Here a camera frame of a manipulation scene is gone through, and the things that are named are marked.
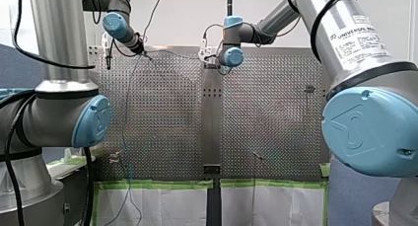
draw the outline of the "perforated metal panel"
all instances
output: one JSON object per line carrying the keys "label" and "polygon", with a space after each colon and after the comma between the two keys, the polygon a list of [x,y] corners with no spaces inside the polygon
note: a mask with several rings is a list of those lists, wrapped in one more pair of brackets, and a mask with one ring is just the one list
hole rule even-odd
{"label": "perforated metal panel", "polygon": [[[194,57],[197,52],[196,47],[170,50]],[[209,159],[220,159],[223,178],[320,178],[318,165],[328,157],[320,133],[322,72],[309,49],[246,49],[244,66],[224,77],[216,98],[206,85],[217,82],[202,81],[202,74],[206,74],[204,79],[214,77],[202,72],[198,60],[168,53],[151,56],[154,63],[114,54],[110,71],[100,59],[101,92],[112,106],[110,130],[98,162],[101,180],[202,179],[206,156],[202,148],[211,154]],[[209,94],[214,102],[221,100],[223,107],[202,107],[202,99],[207,102]],[[121,130],[126,104],[124,146]],[[213,131],[208,133],[202,127],[208,122],[203,123],[202,117],[214,113],[218,119],[221,115],[221,124],[211,122]],[[220,135],[214,134],[216,128],[221,129]],[[213,138],[218,141],[203,145],[203,139]],[[119,163],[110,163],[107,157],[118,151]]]}
{"label": "perforated metal panel", "polygon": [[320,144],[321,75],[307,49],[246,52],[244,66],[224,80],[222,177],[320,176],[327,156]]}
{"label": "perforated metal panel", "polygon": [[[196,52],[183,54],[196,57]],[[112,114],[100,179],[202,178],[200,62],[164,52],[150,56],[152,62],[115,54],[111,70],[101,59],[101,92]],[[119,163],[110,163],[107,156],[120,150]]]}

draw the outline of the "robotic arm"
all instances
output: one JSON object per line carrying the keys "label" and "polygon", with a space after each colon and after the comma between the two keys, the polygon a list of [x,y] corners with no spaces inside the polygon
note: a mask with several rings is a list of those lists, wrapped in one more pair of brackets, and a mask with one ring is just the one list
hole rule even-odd
{"label": "robotic arm", "polygon": [[298,16],[311,33],[313,54],[332,78],[322,114],[330,150],[366,175],[416,176],[417,67],[390,56],[357,0],[287,0],[257,25],[227,17],[220,64],[239,66],[242,42],[270,44]]}
{"label": "robotic arm", "polygon": [[107,12],[104,29],[132,52],[144,46],[128,24],[129,0],[32,0],[32,6],[38,60],[49,62],[34,91],[0,97],[0,221],[17,225],[20,202],[27,225],[63,225],[62,184],[51,180],[41,148],[95,146],[109,125],[108,100],[90,79],[83,11]]}

